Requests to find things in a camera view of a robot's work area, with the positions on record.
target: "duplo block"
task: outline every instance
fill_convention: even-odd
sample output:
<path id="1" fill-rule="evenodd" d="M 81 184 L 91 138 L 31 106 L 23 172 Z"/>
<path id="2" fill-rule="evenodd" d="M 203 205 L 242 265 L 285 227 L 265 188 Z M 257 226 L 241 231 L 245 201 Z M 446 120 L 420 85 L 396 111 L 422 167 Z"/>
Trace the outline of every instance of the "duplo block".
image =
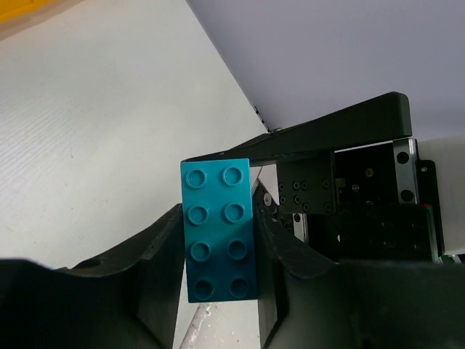
<path id="1" fill-rule="evenodd" d="M 189 302 L 257 296 L 248 159 L 181 163 Z"/>

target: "bolt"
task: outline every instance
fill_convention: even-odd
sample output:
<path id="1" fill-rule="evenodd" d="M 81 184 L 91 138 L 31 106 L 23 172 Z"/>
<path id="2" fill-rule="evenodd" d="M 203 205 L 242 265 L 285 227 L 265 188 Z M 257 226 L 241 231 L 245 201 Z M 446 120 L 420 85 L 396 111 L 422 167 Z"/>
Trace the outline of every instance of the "bolt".
<path id="1" fill-rule="evenodd" d="M 379 237 L 370 238 L 370 244 L 372 246 L 379 246 L 379 245 L 381 245 L 381 240 L 380 240 Z"/>
<path id="2" fill-rule="evenodd" d="M 387 220 L 386 222 L 381 223 L 381 226 L 384 229 L 393 229 L 394 228 L 394 223 Z"/>
<path id="3" fill-rule="evenodd" d="M 333 205 L 331 205 L 331 202 L 325 202 L 324 208 L 325 208 L 325 211 L 327 211 L 328 213 L 333 211 Z"/>
<path id="4" fill-rule="evenodd" d="M 308 182 L 304 180 L 302 183 L 300 183 L 300 188 L 302 188 L 303 191 L 308 190 Z"/>
<path id="5" fill-rule="evenodd" d="M 413 193 L 409 190 L 402 190 L 400 198 L 405 202 L 410 202 L 413 200 Z"/>
<path id="6" fill-rule="evenodd" d="M 329 183 L 329 180 L 322 180 L 321 181 L 321 186 L 323 187 L 323 189 L 329 189 L 331 184 Z"/>
<path id="7" fill-rule="evenodd" d="M 385 245 L 385 247 L 387 247 L 388 249 L 394 249 L 396 243 L 393 238 L 387 238 L 386 240 L 384 240 L 383 245 Z"/>
<path id="8" fill-rule="evenodd" d="M 304 210 L 304 212 L 310 212 L 310 204 L 308 202 L 304 202 L 304 204 L 302 205 L 302 209 Z"/>
<path id="9" fill-rule="evenodd" d="M 423 230 L 423 229 L 424 229 L 424 226 L 423 226 L 421 223 L 419 223 L 419 222 L 413 222 L 413 223 L 412 223 L 412 229 L 413 229 L 414 231 L 420 231 L 420 230 Z"/>
<path id="10" fill-rule="evenodd" d="M 341 216 L 342 217 L 349 217 L 350 216 L 350 212 L 348 209 L 342 209 L 341 210 Z"/>
<path id="11" fill-rule="evenodd" d="M 397 162 L 399 164 L 407 164 L 409 158 L 410 158 L 410 156 L 405 151 L 402 151 L 402 152 L 398 153 L 398 155 L 397 155 Z"/>
<path id="12" fill-rule="evenodd" d="M 265 205 L 265 206 L 267 206 L 267 207 L 270 207 L 270 206 L 271 206 L 272 199 L 271 199 L 270 193 L 265 193 L 265 194 L 263 195 L 263 202 L 264 202 L 264 205 Z"/>
<path id="13" fill-rule="evenodd" d="M 373 169 L 366 169 L 365 170 L 365 176 L 368 178 L 371 178 L 374 175 Z"/>
<path id="14" fill-rule="evenodd" d="M 370 209 L 370 211 L 366 212 L 366 215 L 372 220 L 377 220 L 379 218 L 379 214 L 375 209 Z"/>
<path id="15" fill-rule="evenodd" d="M 418 241 L 416 242 L 413 247 L 418 251 L 418 252 L 425 252 L 428 250 L 428 247 L 423 241 Z"/>

